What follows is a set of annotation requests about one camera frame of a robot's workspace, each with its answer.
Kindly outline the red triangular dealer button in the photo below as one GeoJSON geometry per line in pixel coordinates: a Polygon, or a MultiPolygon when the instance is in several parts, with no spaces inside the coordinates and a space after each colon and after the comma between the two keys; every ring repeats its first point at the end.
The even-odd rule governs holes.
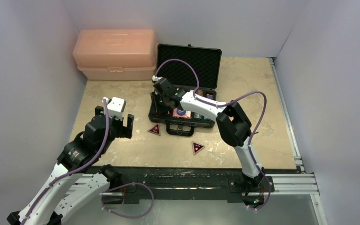
{"type": "Polygon", "coordinates": [[[159,124],[154,125],[148,130],[149,133],[161,136],[159,124]]]}

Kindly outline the brown poker chip stack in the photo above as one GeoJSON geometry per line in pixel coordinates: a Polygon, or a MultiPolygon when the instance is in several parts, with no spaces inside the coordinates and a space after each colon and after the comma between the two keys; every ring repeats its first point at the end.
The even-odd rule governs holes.
{"type": "Polygon", "coordinates": [[[203,97],[203,90],[197,90],[196,94],[203,97]]]}

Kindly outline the grey poker chip stack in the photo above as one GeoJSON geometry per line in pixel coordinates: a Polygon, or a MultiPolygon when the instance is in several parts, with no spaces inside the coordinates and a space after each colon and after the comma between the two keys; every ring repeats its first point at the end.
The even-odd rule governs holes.
{"type": "Polygon", "coordinates": [[[194,113],[194,120],[201,120],[202,119],[202,116],[198,113],[194,113]]]}

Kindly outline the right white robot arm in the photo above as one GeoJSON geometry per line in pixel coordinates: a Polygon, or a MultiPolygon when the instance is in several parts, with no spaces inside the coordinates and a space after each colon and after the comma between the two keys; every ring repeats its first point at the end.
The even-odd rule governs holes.
{"type": "Polygon", "coordinates": [[[263,184],[263,167],[255,156],[252,123],[240,104],[218,102],[201,97],[190,90],[177,88],[166,78],[153,76],[153,87],[162,105],[198,113],[213,120],[222,140],[234,150],[240,160],[244,184],[251,191],[263,184]]]}

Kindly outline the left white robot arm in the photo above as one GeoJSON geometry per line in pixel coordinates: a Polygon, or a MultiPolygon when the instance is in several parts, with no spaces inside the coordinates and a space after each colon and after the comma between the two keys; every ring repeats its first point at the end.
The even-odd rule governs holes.
{"type": "Polygon", "coordinates": [[[68,190],[99,160],[115,138],[131,138],[133,115],[123,125],[126,102],[112,98],[105,107],[97,106],[95,116],[73,141],[65,145],[51,175],[32,201],[21,211],[8,215],[11,225],[63,225],[78,209],[97,194],[117,191],[123,184],[121,173],[112,165],[102,166],[74,192],[68,190]]]}

